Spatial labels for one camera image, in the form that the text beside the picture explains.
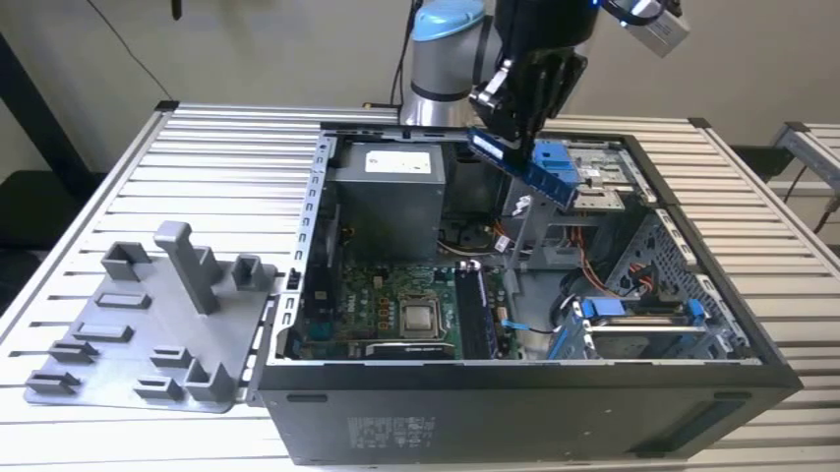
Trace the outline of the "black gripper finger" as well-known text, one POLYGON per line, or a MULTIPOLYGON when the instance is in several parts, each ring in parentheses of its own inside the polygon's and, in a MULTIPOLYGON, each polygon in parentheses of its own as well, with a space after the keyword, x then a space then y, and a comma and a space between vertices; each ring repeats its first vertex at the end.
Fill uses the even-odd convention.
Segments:
POLYGON ((554 119, 560 114, 567 102, 572 96, 577 82, 587 69, 588 59, 575 50, 564 58, 564 62, 559 69, 556 80, 550 89, 550 96, 544 113, 541 127, 545 127, 548 121, 554 119))
POLYGON ((490 78, 474 87, 469 100, 497 137, 501 160, 524 170, 549 97, 549 51, 532 49, 514 57, 501 56, 490 78))

